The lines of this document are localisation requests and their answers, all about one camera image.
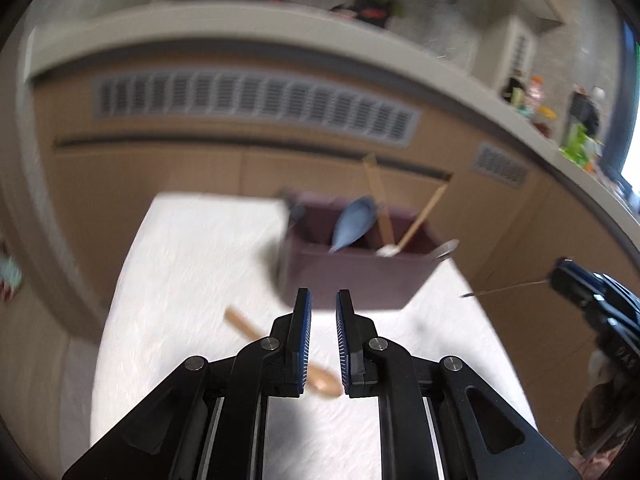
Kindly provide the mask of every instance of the blue spoon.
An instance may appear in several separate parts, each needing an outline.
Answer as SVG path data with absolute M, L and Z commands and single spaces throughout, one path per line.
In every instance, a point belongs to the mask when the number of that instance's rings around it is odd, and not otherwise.
M 350 246 L 363 237 L 378 219 L 378 206 L 370 196 L 360 197 L 347 205 L 335 223 L 330 253 Z

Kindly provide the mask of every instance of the metal screw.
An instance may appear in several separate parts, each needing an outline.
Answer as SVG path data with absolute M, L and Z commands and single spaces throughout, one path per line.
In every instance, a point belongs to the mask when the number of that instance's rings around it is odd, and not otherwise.
M 462 361 L 457 357 L 449 356 L 444 358 L 444 367 L 452 372 L 462 370 Z
M 203 366 L 204 359 L 199 355 L 191 356 L 184 362 L 184 367 L 187 368 L 187 370 L 191 370 L 192 372 L 200 370 Z
M 265 337 L 260 341 L 260 346 L 265 350 L 275 350 L 280 346 L 280 342 L 274 337 Z
M 384 350 L 389 346 L 389 343 L 383 337 L 374 337 L 369 339 L 369 346 L 374 350 Z

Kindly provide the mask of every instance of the wooden floor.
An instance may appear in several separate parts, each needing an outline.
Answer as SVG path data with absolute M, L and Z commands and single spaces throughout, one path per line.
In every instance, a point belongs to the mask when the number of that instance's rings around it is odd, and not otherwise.
M 28 284 L 0 304 L 0 413 L 47 480 L 62 476 L 60 399 L 69 342 Z

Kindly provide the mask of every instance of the small vent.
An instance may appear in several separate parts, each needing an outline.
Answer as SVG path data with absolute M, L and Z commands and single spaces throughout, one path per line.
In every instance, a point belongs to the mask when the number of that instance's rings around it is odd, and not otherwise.
M 527 166 L 488 142 L 481 142 L 478 146 L 473 169 L 513 187 L 522 186 L 529 173 Z
M 94 83 L 100 118 L 147 114 L 237 116 L 298 123 L 407 146 L 420 111 L 316 78 L 256 70 L 180 69 L 118 74 Z

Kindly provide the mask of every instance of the white tablecloth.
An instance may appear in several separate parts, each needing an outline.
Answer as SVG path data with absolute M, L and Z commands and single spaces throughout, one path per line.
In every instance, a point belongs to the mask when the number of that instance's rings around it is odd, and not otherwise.
M 267 333 L 290 312 L 273 285 L 287 211 L 277 200 L 200 194 L 156 197 L 129 251 L 95 373 L 92 443 L 181 361 L 235 355 L 247 341 L 223 320 L 229 304 Z M 534 424 L 513 367 L 452 260 L 401 311 L 366 312 L 411 354 L 464 359 Z M 314 310 L 310 359 L 340 376 L 335 314 Z M 377 399 L 270 399 L 266 480 L 380 478 Z

